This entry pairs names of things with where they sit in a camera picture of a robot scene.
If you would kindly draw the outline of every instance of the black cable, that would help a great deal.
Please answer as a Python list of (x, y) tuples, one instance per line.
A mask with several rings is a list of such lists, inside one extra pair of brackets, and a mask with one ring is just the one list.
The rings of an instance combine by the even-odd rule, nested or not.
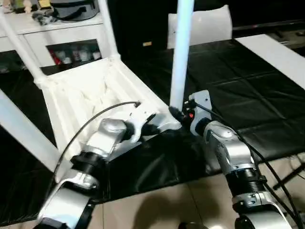
[[(237, 130), (235, 130), (234, 128), (232, 128), (232, 126), (229, 125), (221, 115), (219, 115), (219, 114), (213, 112), (212, 110), (210, 110), (210, 109), (208, 109), (208, 108), (206, 108), (206, 107), (204, 107), (204, 106), (202, 106), (202, 105), (200, 105), (200, 104), (198, 104), (198, 103), (195, 103), (195, 104), (196, 104), (196, 106), (200, 107), (201, 109), (203, 109), (203, 110), (209, 112), (210, 114), (212, 114), (212, 115), (218, 117), (222, 122), (224, 122), (225, 125), (229, 126), (231, 129), (233, 129), (233, 130), (236, 132), (236, 134), (239, 136), (239, 138), (240, 138), (240, 139), (250, 148), (250, 151), (255, 152), (255, 154), (257, 154), (257, 155), (261, 158), (262, 162), (265, 163), (265, 164), (267, 165), (267, 167), (269, 168), (269, 170), (271, 171), (271, 173), (273, 174), (273, 176), (275, 177), (275, 179), (277, 180), (277, 182), (281, 184), (281, 179), (280, 179), (280, 177), (277, 175), (277, 173), (276, 173), (275, 170), (272, 168), (272, 166), (269, 164), (269, 162), (268, 162), (268, 161), (264, 158), (264, 156), (261, 155), (253, 146), (251, 146), (250, 144), (247, 143), (247, 141), (241, 136), (241, 134), (239, 133), (239, 131), (237, 131)], [(255, 162), (255, 157), (252, 157), (252, 158), (253, 158), (253, 160), (254, 160), (255, 166), (257, 167), (257, 169), (258, 169), (258, 171), (259, 171), (259, 173), (260, 173), (258, 164)], [(301, 216), (300, 216), (299, 212), (297, 211), (297, 209), (296, 209), (296, 207), (295, 207), (295, 204), (293, 203), (293, 200), (292, 200), (292, 197), (291, 197), (289, 191), (286, 189), (286, 187), (285, 187), (284, 184), (281, 184), (281, 187), (282, 187), (282, 189), (283, 189), (285, 195), (286, 195), (287, 198), (288, 198), (288, 201), (289, 201), (289, 203), (290, 203), (290, 205), (291, 205), (291, 207), (292, 207), (292, 209), (293, 209), (294, 214), (290, 214), (290, 213), (292, 213), (291, 211), (289, 211), (290, 213), (289, 213), (288, 211), (287, 211), (287, 212), (290, 214), (290, 216), (292, 217), (292, 219), (294, 219), (294, 221), (295, 221), (295, 223), (297, 224), (297, 226), (299, 227), (299, 229), (303, 229), (303, 222), (302, 222)], [(273, 194), (275, 195), (275, 196), (274, 196), (275, 199), (277, 199), (277, 200), (280, 199), (280, 198), (278, 197), (278, 195), (277, 195), (275, 192), (273, 192)], [(281, 202), (279, 202), (279, 203), (280, 203), (285, 209), (289, 209), (288, 206), (287, 206), (284, 202), (281, 201)]]
[(124, 102), (124, 103), (120, 103), (120, 104), (115, 104), (115, 105), (112, 105), (100, 112), (98, 112), (96, 115), (94, 115), (92, 118), (90, 118), (84, 125), (82, 125), (82, 127), (76, 132), (76, 134), (73, 136), (73, 138), (70, 140), (70, 142), (67, 144), (67, 146), (65, 147), (65, 149), (63, 150), (60, 158), (58, 159), (58, 162), (57, 162), (57, 165), (55, 167), (55, 170), (54, 170), (54, 173), (53, 173), (53, 176), (52, 176), (52, 179), (51, 179), (51, 182), (49, 183), (49, 186), (48, 186), (48, 189), (47, 189), (47, 193), (46, 193), (46, 198), (49, 196), (50, 192), (51, 192), (51, 188), (53, 186), (53, 181), (55, 180), (55, 177), (56, 177), (56, 174), (58, 172), (58, 169), (61, 165), (61, 162), (62, 160), (64, 159), (64, 156), (68, 150), (68, 148), (70, 147), (70, 145), (73, 143), (73, 141), (78, 137), (78, 135), (83, 131), (83, 129), (89, 124), (91, 123), (95, 118), (97, 118), (98, 116), (102, 115), (103, 113), (113, 109), (113, 108), (116, 108), (118, 106), (123, 106), (123, 105), (127, 105), (127, 104), (135, 104), (136, 106), (138, 106), (140, 104), (140, 102)]
[(279, 196), (274, 192), (274, 190), (268, 184), (264, 184), (264, 186), (271, 193), (271, 195), (274, 196), (276, 201), (280, 205), (282, 205), (282, 207), (285, 209), (285, 211), (290, 215), (292, 220), (296, 223), (297, 222), (297, 218), (295, 217), (295, 214), (292, 212), (292, 210), (290, 210), (290, 208), (279, 198)]
[(300, 178), (302, 178), (303, 180), (305, 180), (305, 177), (301, 176), (300, 174), (298, 174), (298, 176), (299, 176)]

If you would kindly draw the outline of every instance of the white chair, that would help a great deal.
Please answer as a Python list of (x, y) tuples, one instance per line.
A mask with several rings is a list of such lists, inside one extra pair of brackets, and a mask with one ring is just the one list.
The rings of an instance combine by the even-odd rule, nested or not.
[[(167, 48), (172, 49), (175, 47), (177, 14), (169, 14), (168, 24)], [(223, 41), (231, 38), (232, 21), (227, 5), (215, 10), (193, 12), (190, 45)]]

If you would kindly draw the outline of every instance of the black fabric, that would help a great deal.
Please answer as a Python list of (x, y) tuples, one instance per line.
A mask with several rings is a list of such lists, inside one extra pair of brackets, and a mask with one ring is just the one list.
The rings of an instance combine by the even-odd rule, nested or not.
[[(42, 91), (28, 71), (0, 76), (0, 89), (55, 144)], [(36, 216), (52, 173), (0, 126), (0, 226)]]
[(305, 20), (302, 0), (228, 0), (233, 27)]
[(167, 47), (168, 1), (109, 0), (109, 13), (120, 55)]
[[(125, 63), (169, 104), (172, 59), (173, 51), (168, 50), (139, 54)], [(54, 66), (44, 71), (64, 69)], [(5, 81), (1, 78), (1, 89), (54, 142), (41, 91), (28, 72), (18, 74)], [(210, 92), (213, 110), (239, 129), (268, 160), (304, 151), (305, 91), (238, 42), (190, 48), (185, 98), (203, 89)], [(50, 172), (8, 136), (1, 140), (5, 146), (1, 168), (9, 174), (5, 177), (8, 189), (2, 187), (1, 195), (3, 226), (33, 219), (42, 204)], [(103, 202), (219, 172), (215, 155), (205, 152), (201, 139), (183, 128), (159, 134), (108, 166), (109, 192), (102, 196)]]

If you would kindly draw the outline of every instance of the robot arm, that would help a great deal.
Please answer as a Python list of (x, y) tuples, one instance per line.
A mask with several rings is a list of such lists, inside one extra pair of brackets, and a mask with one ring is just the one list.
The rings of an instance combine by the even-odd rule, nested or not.
[(207, 91), (190, 96), (186, 111), (192, 114), (191, 132), (202, 135), (207, 153), (216, 154), (232, 193), (233, 209), (239, 214), (236, 229), (291, 229), (273, 196), (264, 188), (266, 178), (259, 174), (249, 147), (237, 133), (210, 114), (190, 104), (211, 108)]
[(141, 135), (158, 132), (147, 124), (154, 113), (139, 105), (128, 120), (104, 118), (41, 208), (35, 229), (86, 229), (101, 193), (107, 192), (106, 164), (136, 146)]

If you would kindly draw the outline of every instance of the black table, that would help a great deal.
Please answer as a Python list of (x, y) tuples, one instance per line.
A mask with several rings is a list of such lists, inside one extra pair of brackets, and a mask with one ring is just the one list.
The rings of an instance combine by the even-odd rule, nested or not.
[[(124, 62), (169, 104), (172, 59), (173, 51), (167, 50), (149, 55), (137, 53), (136, 57)], [(46, 73), (60, 71), (56, 66), (43, 70)], [(23, 83), (13, 83), (20, 76)], [(8, 96), (14, 102), (23, 104), (21, 110), (53, 140), (50, 123), (47, 128), (41, 124), (41, 120), (48, 123), (45, 122), (48, 120), (47, 111), (42, 93), (32, 83), (29, 73), (11, 74), (10, 77), (5, 84), (1, 83), (1, 89), (10, 92)], [(304, 151), (305, 91), (237, 41), (190, 48), (185, 98), (204, 89), (210, 92), (213, 110), (238, 129), (248, 143), (268, 160)], [(14, 163), (14, 158), (25, 154), (18, 151), (20, 146), (14, 147), (6, 145), (6, 150), (12, 153), (2, 162), (3, 170), (9, 169), (7, 162)], [(30, 154), (24, 157), (24, 163), (33, 166), (19, 169), (22, 176), (32, 174), (36, 167), (40, 172), (27, 177), (28, 180), (19, 179), (18, 183), (8, 179), (10, 191), (5, 193), (1, 202), (1, 226), (33, 219), (42, 204), (51, 172)], [(199, 137), (183, 128), (168, 130), (109, 164), (107, 183), (111, 191), (102, 198), (103, 201), (124, 198), (218, 172), (215, 156), (203, 151)], [(35, 195), (29, 191), (34, 187), (39, 187)]]

